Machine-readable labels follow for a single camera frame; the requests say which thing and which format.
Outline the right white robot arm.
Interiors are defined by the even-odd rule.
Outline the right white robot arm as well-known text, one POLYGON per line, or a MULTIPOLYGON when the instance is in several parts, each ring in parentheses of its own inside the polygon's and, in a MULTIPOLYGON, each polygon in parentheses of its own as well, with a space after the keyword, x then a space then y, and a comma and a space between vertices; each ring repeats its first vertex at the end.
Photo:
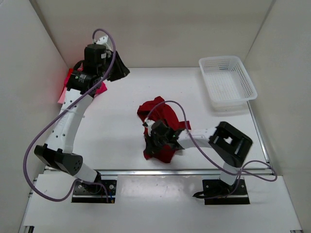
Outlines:
POLYGON ((253 145, 250 137, 225 121, 220 122, 215 128, 190 131, 174 130, 161 120, 145 120, 143 126, 147 129, 145 139, 146 152, 149 155, 156 155, 162 149, 214 149, 224 161, 218 190, 226 195, 235 189, 237 172, 253 145))

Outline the dark red t shirt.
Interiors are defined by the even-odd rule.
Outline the dark red t shirt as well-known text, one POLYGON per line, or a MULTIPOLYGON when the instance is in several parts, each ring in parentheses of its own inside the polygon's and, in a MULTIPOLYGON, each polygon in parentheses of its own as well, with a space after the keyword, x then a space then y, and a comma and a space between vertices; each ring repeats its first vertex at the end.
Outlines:
MULTIPOLYGON (((161 96, 154 98, 154 100, 147 101, 139 106, 137 110, 137 115, 141 121, 147 117, 149 112, 157 104, 163 102, 164 99, 161 96)), ((175 111, 166 103, 157 107, 149 116, 150 120, 157 121, 162 120, 167 126, 172 127, 174 130, 185 129, 185 121, 179 121, 175 111)), ((151 158, 156 158, 157 160, 163 163, 170 163, 175 152, 178 150, 172 149, 169 145, 165 145, 161 148, 159 152, 154 155, 151 155, 150 152, 147 152, 145 149, 143 151, 144 158, 149 160, 151 158)))

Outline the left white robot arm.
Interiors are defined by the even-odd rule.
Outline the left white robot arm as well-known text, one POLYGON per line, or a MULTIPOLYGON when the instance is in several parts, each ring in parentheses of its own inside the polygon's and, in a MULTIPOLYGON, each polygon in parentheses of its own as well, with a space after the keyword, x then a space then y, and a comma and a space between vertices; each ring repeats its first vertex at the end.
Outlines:
POLYGON ((102 78, 113 82, 126 77, 129 69, 113 49, 106 35, 85 47, 84 59, 69 73, 60 118, 44 145, 35 147, 35 155, 47 166, 85 181, 90 193, 97 193, 102 181, 96 170, 88 167, 81 155, 73 153, 76 133, 88 106, 103 84, 102 78))

